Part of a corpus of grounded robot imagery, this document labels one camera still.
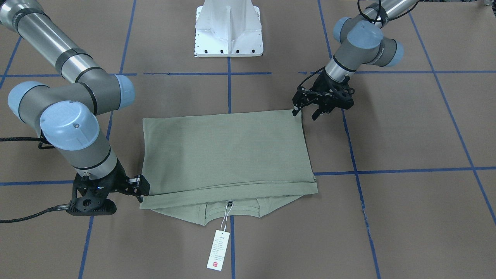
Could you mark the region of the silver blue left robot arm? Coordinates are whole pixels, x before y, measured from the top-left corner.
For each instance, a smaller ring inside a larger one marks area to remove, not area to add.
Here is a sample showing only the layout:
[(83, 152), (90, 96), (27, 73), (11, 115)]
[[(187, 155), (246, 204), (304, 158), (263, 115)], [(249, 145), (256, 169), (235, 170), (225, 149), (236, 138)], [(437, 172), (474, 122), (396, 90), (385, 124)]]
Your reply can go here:
[(292, 114), (296, 116), (303, 107), (311, 104), (318, 106), (312, 115), (313, 120), (335, 108), (350, 109), (354, 104), (354, 89), (348, 83), (360, 65), (391, 67), (403, 58), (402, 44), (385, 37), (382, 28), (408, 14), (416, 4), (416, 0), (378, 0), (360, 10), (354, 18), (340, 18), (333, 28), (333, 37), (340, 47), (328, 64), (320, 69), (310, 89), (298, 86), (292, 98)]

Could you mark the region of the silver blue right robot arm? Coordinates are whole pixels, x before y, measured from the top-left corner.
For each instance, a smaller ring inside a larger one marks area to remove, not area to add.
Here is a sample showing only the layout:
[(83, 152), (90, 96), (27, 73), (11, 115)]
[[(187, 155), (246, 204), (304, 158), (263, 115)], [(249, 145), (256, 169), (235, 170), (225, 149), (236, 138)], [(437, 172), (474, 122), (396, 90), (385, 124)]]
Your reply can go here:
[(66, 86), (27, 81), (8, 95), (11, 111), (37, 135), (45, 138), (96, 189), (101, 182), (116, 191), (134, 195), (96, 116), (126, 108), (135, 100), (135, 88), (123, 75), (110, 75), (85, 50), (76, 45), (35, 0), (2, 0), (1, 25), (30, 43), (69, 82)]

